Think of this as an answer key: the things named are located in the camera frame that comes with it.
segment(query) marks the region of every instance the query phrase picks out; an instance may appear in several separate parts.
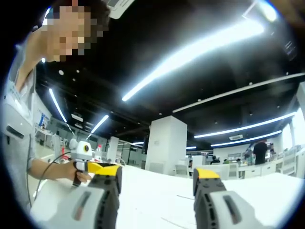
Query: white table surface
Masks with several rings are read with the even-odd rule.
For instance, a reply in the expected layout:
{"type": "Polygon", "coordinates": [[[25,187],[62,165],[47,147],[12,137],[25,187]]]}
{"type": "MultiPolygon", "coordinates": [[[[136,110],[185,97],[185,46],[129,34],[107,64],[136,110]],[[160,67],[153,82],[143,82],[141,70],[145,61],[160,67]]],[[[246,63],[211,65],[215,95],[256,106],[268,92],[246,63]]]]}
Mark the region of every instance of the white table surface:
{"type": "Polygon", "coordinates": [[[39,128],[39,127],[36,127],[35,135],[37,134],[37,132],[41,132],[41,133],[44,134],[44,147],[46,147],[46,136],[47,136],[47,135],[51,136],[52,133],[49,132],[49,131],[43,130],[43,129],[39,128]]]}
{"type": "MultiPolygon", "coordinates": [[[[223,181],[227,190],[238,193],[266,226],[278,226],[291,211],[304,180],[278,173],[264,177],[223,181]]],[[[69,192],[72,182],[48,181],[41,189],[31,214],[48,220],[69,192]]],[[[117,217],[117,229],[195,229],[193,180],[125,166],[117,217]]]]}

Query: air vent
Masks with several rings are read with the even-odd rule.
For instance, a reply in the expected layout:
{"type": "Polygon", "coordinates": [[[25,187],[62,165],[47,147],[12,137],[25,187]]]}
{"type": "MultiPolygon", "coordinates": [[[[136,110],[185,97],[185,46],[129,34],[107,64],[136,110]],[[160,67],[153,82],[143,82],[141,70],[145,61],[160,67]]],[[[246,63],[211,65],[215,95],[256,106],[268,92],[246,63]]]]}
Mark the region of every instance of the air vent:
{"type": "Polygon", "coordinates": [[[71,114],[72,118],[76,119],[77,121],[83,122],[83,118],[78,116],[77,114],[71,114]]]}
{"type": "Polygon", "coordinates": [[[242,138],[243,138],[243,135],[235,135],[235,136],[229,137],[229,139],[230,139],[231,141],[238,140],[238,139],[242,139],[242,138]]]}
{"type": "Polygon", "coordinates": [[[76,124],[74,124],[76,127],[78,127],[78,128],[80,128],[80,129],[82,129],[82,126],[80,125],[80,124],[78,124],[78,123],[76,123],[76,124]]]}

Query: person in black shirt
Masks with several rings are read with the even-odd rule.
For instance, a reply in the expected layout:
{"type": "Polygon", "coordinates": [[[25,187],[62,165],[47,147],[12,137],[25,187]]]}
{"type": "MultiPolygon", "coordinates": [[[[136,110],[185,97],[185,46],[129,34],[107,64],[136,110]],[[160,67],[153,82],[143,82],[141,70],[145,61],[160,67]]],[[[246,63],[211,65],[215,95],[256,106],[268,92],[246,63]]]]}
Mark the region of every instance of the person in black shirt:
{"type": "Polygon", "coordinates": [[[253,153],[256,156],[255,159],[256,165],[265,163],[266,152],[267,152],[267,144],[265,142],[259,142],[254,146],[253,153]]]}
{"type": "Polygon", "coordinates": [[[216,159],[215,155],[212,157],[212,159],[213,159],[213,161],[210,162],[210,165],[213,164],[213,163],[220,163],[220,160],[216,159]]]}

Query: window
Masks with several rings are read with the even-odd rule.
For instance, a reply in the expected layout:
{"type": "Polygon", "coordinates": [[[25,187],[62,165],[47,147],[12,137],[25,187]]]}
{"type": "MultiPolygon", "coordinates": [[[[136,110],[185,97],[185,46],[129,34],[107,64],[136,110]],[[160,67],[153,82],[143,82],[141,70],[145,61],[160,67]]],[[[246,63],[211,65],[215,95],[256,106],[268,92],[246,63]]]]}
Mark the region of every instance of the window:
{"type": "Polygon", "coordinates": [[[305,120],[301,108],[299,108],[292,118],[292,125],[294,127],[295,144],[305,144],[305,120]]]}

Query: white pillar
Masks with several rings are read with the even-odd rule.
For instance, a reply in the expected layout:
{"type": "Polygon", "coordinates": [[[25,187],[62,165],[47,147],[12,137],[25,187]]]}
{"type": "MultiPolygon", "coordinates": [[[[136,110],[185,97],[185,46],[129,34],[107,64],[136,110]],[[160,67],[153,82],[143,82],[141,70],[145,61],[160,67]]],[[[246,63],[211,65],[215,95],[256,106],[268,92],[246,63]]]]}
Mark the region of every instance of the white pillar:
{"type": "Polygon", "coordinates": [[[290,127],[290,133],[291,133],[291,139],[292,139],[292,146],[295,146],[295,130],[294,130],[294,125],[292,124],[292,120],[289,123],[289,127],[290,127]]]}
{"type": "Polygon", "coordinates": [[[111,137],[107,151],[107,159],[111,159],[111,162],[115,162],[116,152],[118,150],[119,139],[117,137],[111,137]]]}
{"type": "Polygon", "coordinates": [[[151,163],[163,164],[164,174],[173,175],[179,160],[185,160],[187,124],[173,116],[152,121],[146,157],[146,170],[151,163]]]}
{"type": "Polygon", "coordinates": [[[305,82],[299,84],[299,88],[297,89],[296,97],[299,101],[300,107],[303,112],[303,117],[305,119],[305,82]]]}

